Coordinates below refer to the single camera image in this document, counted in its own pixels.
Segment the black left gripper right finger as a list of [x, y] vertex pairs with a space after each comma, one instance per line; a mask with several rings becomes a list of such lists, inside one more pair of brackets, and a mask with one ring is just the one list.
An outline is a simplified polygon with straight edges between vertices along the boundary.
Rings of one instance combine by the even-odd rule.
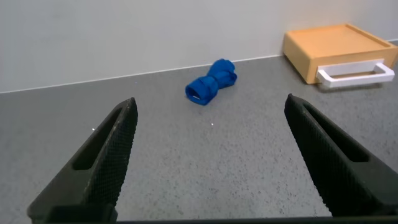
[[334, 217], [397, 215], [397, 172], [306, 100], [284, 114], [323, 203]]

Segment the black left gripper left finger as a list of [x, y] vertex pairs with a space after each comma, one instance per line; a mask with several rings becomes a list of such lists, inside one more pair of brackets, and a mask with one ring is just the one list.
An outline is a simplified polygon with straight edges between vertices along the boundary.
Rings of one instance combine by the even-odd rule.
[[34, 223], [114, 223], [136, 132], [137, 105], [116, 105], [27, 209]]

